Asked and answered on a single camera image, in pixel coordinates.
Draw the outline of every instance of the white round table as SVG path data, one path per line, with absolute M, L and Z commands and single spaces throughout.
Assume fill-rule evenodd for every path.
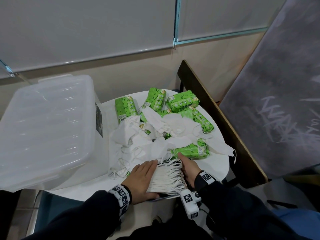
M 177 92 L 166 90 L 167 97 L 176 94 Z M 134 104 L 136 108 L 140 108 L 145 102 L 149 91 L 137 92 L 128 94 L 126 96 L 131 96 L 134 100 Z M 103 108 L 106 112 L 106 121 L 107 121 L 107 131 L 110 134 L 111 131 L 115 130 L 118 127 L 118 120 L 115 110 L 115 99 L 107 101 L 102 104 Z M 198 106 L 197 110 L 205 116 L 214 126 L 214 130 L 211 133 L 214 133 L 214 136 L 224 141 L 223 136 L 211 118 L 211 116 L 201 107 Z M 109 148 L 109 153 L 113 153 L 112 147 Z M 218 181 L 222 181 L 229 171 L 229 157 L 226 155 L 220 155 L 213 152 L 210 152 L 210 155 L 201 160 L 195 160 L 198 166 L 215 177 Z M 58 190 L 48 190 L 48 192 L 59 195 L 62 197 L 86 201 L 91 195 L 94 194 L 97 190 L 110 190 L 113 186 L 117 184 L 121 184 L 124 178 L 118 177 L 113 179 L 113 177 L 109 177 L 108 175 L 103 175 L 101 177 L 95 178 L 88 182 L 71 186 L 68 188 L 58 189 Z

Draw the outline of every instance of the white plastic lid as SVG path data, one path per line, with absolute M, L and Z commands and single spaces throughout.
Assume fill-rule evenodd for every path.
M 14 192 L 86 163 L 96 130 L 88 75 L 17 90 L 0 121 L 0 190 Z

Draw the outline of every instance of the hand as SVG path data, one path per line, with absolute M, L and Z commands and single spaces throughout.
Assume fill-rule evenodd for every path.
M 146 161 L 136 165 L 130 175 L 122 182 L 131 192 L 132 204 L 136 205 L 149 199 L 159 198 L 157 193 L 147 193 L 158 160 Z
M 195 187 L 195 179 L 198 173 L 201 172 L 198 164 L 195 161 L 190 160 L 186 156 L 182 155 L 181 152 L 178 153 L 178 158 L 182 161 L 183 167 L 182 171 L 186 176 L 186 180 L 189 182 L 192 188 Z

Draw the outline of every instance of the black sleeve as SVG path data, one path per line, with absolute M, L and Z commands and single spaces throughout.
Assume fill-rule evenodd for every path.
M 100 190 L 81 206 L 62 212 L 44 229 L 24 239 L 106 240 L 119 225 L 119 210 L 116 197 Z
M 209 215 L 223 237 L 227 239 L 307 239 L 297 235 L 253 194 L 238 187 L 226 188 L 218 181 L 209 185 L 204 182 L 198 174 L 194 182 L 195 189 L 202 198 L 202 202 L 209 208 Z

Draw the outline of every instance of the white camera device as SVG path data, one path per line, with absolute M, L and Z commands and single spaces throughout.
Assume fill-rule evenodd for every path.
M 184 189 L 180 192 L 180 198 L 189 219 L 194 219 L 199 216 L 197 202 L 201 201 L 201 197 L 197 192 L 191 192 L 189 189 Z

